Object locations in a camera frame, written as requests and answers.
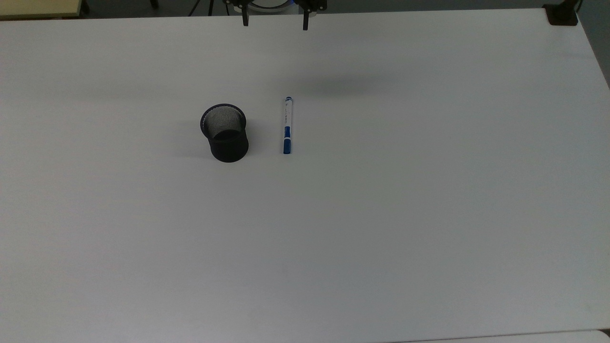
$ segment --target black clamp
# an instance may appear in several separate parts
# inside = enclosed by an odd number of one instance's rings
[[[309,17],[315,16],[318,11],[326,10],[326,0],[294,0],[295,4],[303,9],[303,30],[309,28]]]
[[[235,11],[242,13],[243,25],[248,26],[248,4],[254,0],[224,0],[227,5],[233,5]],[[326,10],[326,0],[294,0],[303,9],[303,30],[309,28],[309,17],[318,11]]]
[[[554,26],[576,26],[578,24],[578,17],[576,17],[577,10],[574,10],[579,0],[564,0],[559,5],[544,5],[547,11],[548,22]]]

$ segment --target mesh pen holder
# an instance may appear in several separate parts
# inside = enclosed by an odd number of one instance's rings
[[[212,106],[201,117],[201,132],[210,142],[212,155],[219,161],[239,161],[248,152],[246,116],[236,106]]]

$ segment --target wooden surface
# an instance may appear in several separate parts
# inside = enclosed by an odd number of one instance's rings
[[[301,24],[0,23],[0,341],[609,326],[610,91],[580,25],[542,9]],[[248,119],[234,164],[199,129],[218,103]]]
[[[2,0],[0,19],[78,16],[82,0]]]

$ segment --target marker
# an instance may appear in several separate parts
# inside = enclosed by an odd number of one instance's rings
[[[284,107],[284,154],[290,154],[292,148],[292,135],[290,128],[292,127],[292,98],[286,98]]]

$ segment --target chair leg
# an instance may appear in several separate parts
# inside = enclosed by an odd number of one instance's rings
[[[87,0],[82,0],[81,3],[81,11],[84,14],[89,14],[89,4],[87,4]]]

